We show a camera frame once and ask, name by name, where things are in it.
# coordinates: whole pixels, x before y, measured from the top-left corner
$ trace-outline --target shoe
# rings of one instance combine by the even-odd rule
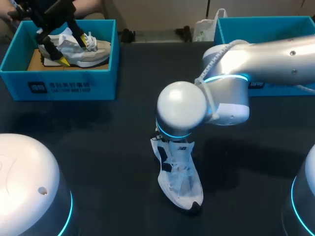
[[[91,68],[106,64],[109,60],[111,44],[107,41],[96,40],[95,37],[91,36],[91,32],[89,32],[89,35],[84,35],[87,44],[85,50],[80,47],[72,36],[69,28],[66,28],[59,35],[49,35],[49,37],[71,66]],[[59,63],[50,60],[50,55],[44,45],[39,45],[38,48],[44,57],[44,66],[60,66]]]
[[[165,142],[160,135],[151,139],[160,161],[158,183],[173,204],[184,210],[200,210],[203,191],[191,152],[194,143]]]

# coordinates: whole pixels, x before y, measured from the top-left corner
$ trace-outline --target dark tabletop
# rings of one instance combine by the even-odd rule
[[[158,185],[149,138],[158,95],[171,82],[193,82],[210,46],[122,46],[115,101],[14,102],[0,81],[0,133],[31,136],[54,154],[82,236],[282,235],[282,203],[315,144],[314,96],[251,98],[246,123],[194,131],[199,215],[177,210]]]

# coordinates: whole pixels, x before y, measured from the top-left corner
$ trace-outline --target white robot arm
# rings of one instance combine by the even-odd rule
[[[204,123],[234,125],[250,113],[248,82],[300,85],[315,82],[315,36],[269,43],[236,40],[203,56],[205,70],[195,84],[168,85],[157,101],[157,128],[180,141]]]

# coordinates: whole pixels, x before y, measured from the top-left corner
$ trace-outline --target cardboard box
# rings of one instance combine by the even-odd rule
[[[85,33],[111,42],[109,64],[92,69],[44,67],[38,63],[34,39],[38,28],[23,21],[0,66],[0,76],[15,101],[113,100],[119,65],[119,40],[115,20],[78,20]],[[52,32],[59,34],[67,27]]]
[[[215,45],[242,39],[249,43],[263,43],[315,34],[315,24],[309,16],[231,17],[219,18]],[[315,84],[307,85],[315,89]],[[315,95],[296,86],[249,83],[249,96]]]

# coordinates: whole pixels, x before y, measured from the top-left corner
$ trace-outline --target screw hole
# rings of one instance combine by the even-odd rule
[[[41,194],[41,195],[47,195],[47,189],[46,188],[44,188],[44,187],[40,187],[39,189],[38,189],[38,192]]]

